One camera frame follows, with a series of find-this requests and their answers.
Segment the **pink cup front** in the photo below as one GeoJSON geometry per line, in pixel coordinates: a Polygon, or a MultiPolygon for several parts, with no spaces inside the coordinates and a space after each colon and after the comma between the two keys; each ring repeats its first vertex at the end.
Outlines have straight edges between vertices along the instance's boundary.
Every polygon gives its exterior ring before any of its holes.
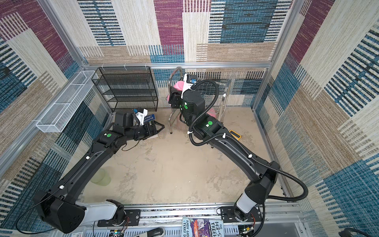
{"type": "Polygon", "coordinates": [[[184,81],[178,81],[173,86],[170,86],[168,89],[169,94],[167,96],[167,101],[169,101],[172,91],[178,92],[181,95],[183,92],[183,88],[184,88],[184,81]]]}

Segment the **pink cup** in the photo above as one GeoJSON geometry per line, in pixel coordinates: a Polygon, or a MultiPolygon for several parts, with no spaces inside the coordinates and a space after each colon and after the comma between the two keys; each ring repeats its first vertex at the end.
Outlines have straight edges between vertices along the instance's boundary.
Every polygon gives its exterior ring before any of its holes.
{"type": "Polygon", "coordinates": [[[178,81],[173,86],[170,86],[168,89],[169,94],[167,96],[167,101],[169,101],[172,91],[178,92],[181,95],[183,92],[183,88],[184,88],[184,81],[178,81]]]}
{"type": "Polygon", "coordinates": [[[208,112],[207,112],[208,115],[214,117],[214,118],[217,118],[217,112],[211,108],[208,112]]]}

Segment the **frosted green cup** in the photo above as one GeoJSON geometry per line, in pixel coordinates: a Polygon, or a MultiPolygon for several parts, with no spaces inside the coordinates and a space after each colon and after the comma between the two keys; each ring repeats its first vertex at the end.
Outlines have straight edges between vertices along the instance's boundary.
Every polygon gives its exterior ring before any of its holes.
{"type": "Polygon", "coordinates": [[[90,181],[99,186],[107,186],[111,182],[111,177],[105,169],[101,168],[94,174],[90,181]]]}

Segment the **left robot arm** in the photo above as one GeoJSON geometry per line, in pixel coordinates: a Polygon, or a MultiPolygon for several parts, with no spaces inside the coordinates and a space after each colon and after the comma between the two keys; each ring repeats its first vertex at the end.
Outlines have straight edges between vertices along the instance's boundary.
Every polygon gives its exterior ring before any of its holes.
{"type": "Polygon", "coordinates": [[[23,233],[19,222],[34,210],[53,230],[65,234],[90,222],[103,221],[112,226],[124,225],[127,215],[122,203],[113,199],[99,203],[79,203],[79,195],[102,165],[128,141],[146,140],[159,134],[164,128],[163,124],[155,120],[138,119],[134,111],[117,112],[114,122],[92,141],[85,155],[67,174],[47,191],[35,194],[33,206],[16,219],[17,231],[23,233]]]}

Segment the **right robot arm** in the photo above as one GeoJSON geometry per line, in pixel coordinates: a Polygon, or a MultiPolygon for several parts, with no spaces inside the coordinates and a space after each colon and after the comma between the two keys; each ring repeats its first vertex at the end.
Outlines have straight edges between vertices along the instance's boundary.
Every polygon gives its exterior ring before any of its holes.
{"type": "Polygon", "coordinates": [[[208,111],[216,103],[219,86],[213,80],[183,82],[183,89],[169,87],[168,103],[179,109],[181,122],[188,126],[188,136],[196,146],[210,145],[234,162],[249,178],[250,182],[235,202],[234,217],[237,221],[248,220],[253,208],[263,206],[267,199],[299,201],[305,199],[309,190],[296,176],[281,170],[277,162],[268,162],[246,148],[228,129],[208,111]],[[270,194],[277,177],[282,175],[300,185],[303,192],[295,197],[279,197],[270,194]]]}

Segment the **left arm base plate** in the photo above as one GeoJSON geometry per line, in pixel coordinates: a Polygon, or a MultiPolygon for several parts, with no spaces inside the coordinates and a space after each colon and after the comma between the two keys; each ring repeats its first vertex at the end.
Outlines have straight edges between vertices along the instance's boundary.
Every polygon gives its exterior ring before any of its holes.
{"type": "Polygon", "coordinates": [[[122,222],[117,224],[113,220],[100,220],[97,223],[97,227],[126,227],[126,226],[138,226],[140,222],[140,209],[125,209],[122,222]]]}

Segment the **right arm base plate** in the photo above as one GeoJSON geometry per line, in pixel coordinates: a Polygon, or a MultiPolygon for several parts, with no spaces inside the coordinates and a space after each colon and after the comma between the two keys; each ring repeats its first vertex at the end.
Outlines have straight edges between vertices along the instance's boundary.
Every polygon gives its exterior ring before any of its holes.
{"type": "Polygon", "coordinates": [[[236,206],[221,206],[217,208],[216,213],[221,216],[224,223],[261,222],[262,220],[262,212],[258,207],[253,207],[249,213],[244,213],[236,206]]]}

